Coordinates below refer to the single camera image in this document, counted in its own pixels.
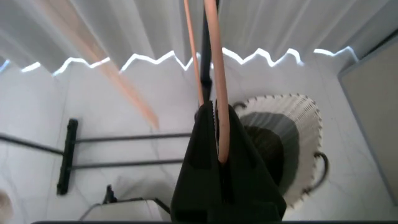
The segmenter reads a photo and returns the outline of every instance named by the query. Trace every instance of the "black pole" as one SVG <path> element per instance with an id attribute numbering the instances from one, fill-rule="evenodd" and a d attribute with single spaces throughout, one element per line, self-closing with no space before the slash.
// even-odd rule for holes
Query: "black pole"
<path id="1" fill-rule="evenodd" d="M 63 152 L 61 150 L 58 149 L 54 149 L 48 146 L 43 146 L 34 142 L 29 142 L 23 139 L 18 139 L 12 136 L 8 136 L 6 134 L 0 134 L 0 141 L 5 141 L 5 142 L 9 142 L 9 143 L 13 143 L 13 144 L 17 144 L 20 146 L 26 146 L 26 147 L 30 147 L 32 149 L 36 149 L 36 150 L 40 150 L 40 151 L 44 151 L 44 152 L 49 152 L 49 153 L 54 153 L 57 155 L 63 155 Z"/>
<path id="2" fill-rule="evenodd" d="M 203 92 L 204 101 L 209 101 L 211 86 L 213 82 L 210 78 L 210 62 L 211 62 L 211 49 L 210 49 L 210 36 L 209 28 L 207 26 L 206 12 L 203 10 L 203 30 L 201 38 L 201 57 L 200 57 L 200 82 L 201 90 Z"/>
<path id="3" fill-rule="evenodd" d="M 190 137 L 190 136 L 191 136 L 191 133 L 153 134 L 153 135 L 142 135 L 142 136 L 116 136 L 116 137 L 76 139 L 75 144 L 83 143 L 83 142 L 131 141 L 131 140 L 143 140 L 143 139 L 185 138 L 185 137 Z"/>
<path id="4" fill-rule="evenodd" d="M 150 166 L 150 165 L 162 165 L 162 164 L 179 164 L 182 162 L 183 159 L 167 159 L 167 160 L 138 161 L 138 162 L 115 162 L 115 163 L 75 165 L 72 166 L 70 169 L 77 170 L 77 169 L 92 169 L 92 168 L 106 168 L 106 167 L 110 168 L 110 167 L 126 167 L 126 166 Z"/>

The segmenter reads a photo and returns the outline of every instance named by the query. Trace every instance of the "curtain fold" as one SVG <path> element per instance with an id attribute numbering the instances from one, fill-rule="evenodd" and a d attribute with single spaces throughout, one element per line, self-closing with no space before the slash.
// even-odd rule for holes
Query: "curtain fold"
<path id="1" fill-rule="evenodd" d="M 241 58 L 260 48 L 275 62 L 294 49 L 305 61 L 347 46 L 361 58 L 398 28 L 397 10 L 395 0 L 221 0 L 219 20 L 223 46 Z M 200 49 L 203 1 L 190 11 Z M 190 62 L 182 0 L 0 1 L 0 56 L 21 68 L 39 62 L 53 73 L 70 57 L 109 57 L 122 69 L 134 54 Z"/>

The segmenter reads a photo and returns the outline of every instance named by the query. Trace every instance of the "floor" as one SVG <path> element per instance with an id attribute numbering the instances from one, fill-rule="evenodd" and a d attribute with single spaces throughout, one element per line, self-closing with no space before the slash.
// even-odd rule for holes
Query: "floor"
<path id="1" fill-rule="evenodd" d="M 323 118 L 328 181 L 284 220 L 398 219 L 377 166 L 337 80 L 350 54 L 313 54 L 297 65 L 291 56 L 270 67 L 262 57 L 244 65 L 225 57 L 230 103 L 256 95 L 301 93 L 317 102 Z M 159 65 L 134 62 L 123 73 L 139 89 L 160 120 L 150 128 L 97 68 L 73 64 L 52 77 L 43 68 L 0 74 L 0 132 L 63 149 L 70 118 L 78 136 L 118 136 L 190 132 L 197 109 L 193 67 L 184 71 L 172 58 Z M 182 158 L 188 139 L 80 144 L 75 164 Z M 77 220 L 103 199 L 112 184 L 119 198 L 156 195 L 170 202 L 180 165 L 81 170 L 68 195 L 56 196 L 61 157 L 0 144 L 0 189 L 12 200 L 10 223 Z"/>

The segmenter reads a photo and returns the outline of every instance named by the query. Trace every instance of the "thin orange wire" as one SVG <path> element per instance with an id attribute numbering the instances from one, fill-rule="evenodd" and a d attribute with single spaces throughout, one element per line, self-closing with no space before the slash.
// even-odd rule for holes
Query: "thin orange wire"
<path id="1" fill-rule="evenodd" d="M 220 138 L 218 140 L 218 160 L 225 164 L 229 154 L 229 114 L 228 94 L 226 91 L 224 59 L 221 49 L 220 28 L 218 26 L 217 6 L 215 0 L 205 0 L 205 12 L 209 27 L 211 56 L 213 57 L 218 119 L 220 121 Z"/>
<path id="2" fill-rule="evenodd" d="M 198 60 L 197 60 L 197 50 L 195 49 L 195 39 L 193 37 L 192 21 L 191 21 L 191 15 L 189 12 L 188 0 L 184 0 L 184 8 L 185 8 L 185 15 L 187 16 L 187 26 L 188 26 L 188 33 L 189 33 L 189 42 L 191 44 L 193 67 L 195 69 L 195 76 L 197 79 L 199 104 L 201 106 L 202 104 L 204 104 L 205 101 L 203 100 L 203 93 L 201 91 L 201 82 L 200 82 Z"/>

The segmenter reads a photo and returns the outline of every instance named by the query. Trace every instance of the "black metal bar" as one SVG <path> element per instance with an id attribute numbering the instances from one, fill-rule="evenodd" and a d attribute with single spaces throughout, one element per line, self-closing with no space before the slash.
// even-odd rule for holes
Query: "black metal bar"
<path id="1" fill-rule="evenodd" d="M 178 164 L 182 163 L 183 159 L 167 159 L 167 160 L 156 160 L 156 161 L 137 161 L 137 162 L 115 162 L 115 163 L 99 163 L 99 164 L 85 164 L 75 165 L 70 170 L 77 169 L 92 169 L 92 168 L 107 168 L 107 167 L 126 167 L 126 166 L 150 166 L 150 165 L 162 165 L 162 164 Z"/>
<path id="2" fill-rule="evenodd" d="M 57 184 L 57 194 L 65 195 L 68 193 L 69 178 L 71 166 L 73 162 L 73 153 L 75 152 L 75 139 L 78 122 L 70 119 L 68 124 L 67 138 L 65 139 L 64 155 L 62 157 L 62 165 L 60 170 L 60 178 Z"/>
<path id="3" fill-rule="evenodd" d="M 210 49 L 210 36 L 209 28 L 207 26 L 207 18 L 205 10 L 203 10 L 203 28 L 201 39 L 201 57 L 200 57 L 200 82 L 201 90 L 203 92 L 204 101 L 209 101 L 211 86 L 213 82 L 210 78 L 210 62 L 211 62 L 211 49 Z"/>
<path id="4" fill-rule="evenodd" d="M 49 152 L 49 153 L 54 153 L 57 155 L 63 155 L 63 152 L 61 150 L 58 149 L 54 149 L 48 146 L 43 146 L 37 143 L 33 143 L 33 142 L 29 142 L 23 139 L 18 139 L 12 136 L 8 136 L 6 134 L 0 134 L 0 141 L 5 141 L 5 142 L 9 142 L 9 143 L 13 143 L 13 144 L 17 144 L 20 146 L 26 146 L 26 147 L 30 147 L 32 149 L 36 149 L 36 150 L 40 150 L 40 151 L 44 151 L 44 152 Z"/>
<path id="5" fill-rule="evenodd" d="M 77 139 L 75 141 L 75 144 L 83 143 L 83 142 L 131 141 L 131 140 L 143 140 L 143 139 L 184 138 L 184 137 L 190 137 L 190 136 L 191 136 L 191 133 L 152 134 L 152 135 L 142 135 L 142 136 L 102 137 L 102 138 Z"/>

